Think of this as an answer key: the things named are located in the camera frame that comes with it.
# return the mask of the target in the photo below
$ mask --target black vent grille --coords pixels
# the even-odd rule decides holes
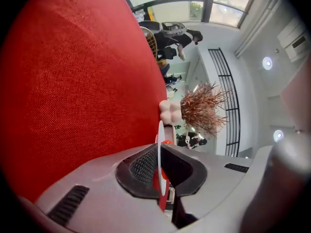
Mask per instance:
[[[88,187],[75,185],[48,213],[48,217],[54,222],[66,226],[88,191]]]
[[[132,175],[147,186],[152,185],[157,168],[157,148],[135,160],[130,167]]]
[[[231,170],[235,170],[235,171],[238,171],[238,172],[242,172],[242,173],[246,173],[249,169],[249,167],[246,167],[246,166],[239,166],[239,165],[236,165],[236,164],[232,164],[232,163],[227,163],[225,165],[226,168],[229,168]]]

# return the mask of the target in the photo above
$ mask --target black metal railing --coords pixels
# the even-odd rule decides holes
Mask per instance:
[[[226,156],[237,157],[241,137],[240,107],[237,90],[227,60],[221,49],[209,49],[208,51],[216,67],[222,90],[231,90],[227,95],[227,102],[225,102],[225,112],[228,121],[226,124],[227,142],[225,154]]]

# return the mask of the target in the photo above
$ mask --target red fabric surface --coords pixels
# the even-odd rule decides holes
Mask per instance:
[[[154,142],[165,84],[125,0],[30,0],[0,67],[1,166],[32,202],[88,160]]]

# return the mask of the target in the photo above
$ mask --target ceiling light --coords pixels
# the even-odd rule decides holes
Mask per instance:
[[[193,89],[193,92],[195,92],[199,88],[199,85],[197,84],[196,87]]]
[[[266,70],[270,70],[273,66],[272,59],[270,57],[264,57],[262,60],[262,66]]]
[[[282,130],[276,130],[273,134],[273,139],[275,142],[278,142],[279,140],[284,138],[284,133]]]

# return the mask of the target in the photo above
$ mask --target brown dried grass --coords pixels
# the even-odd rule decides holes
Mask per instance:
[[[181,100],[181,115],[186,122],[187,130],[194,127],[199,133],[212,135],[226,124],[226,117],[216,114],[217,110],[227,101],[230,91],[215,91],[217,85],[209,83],[201,84],[195,92],[188,91]]]

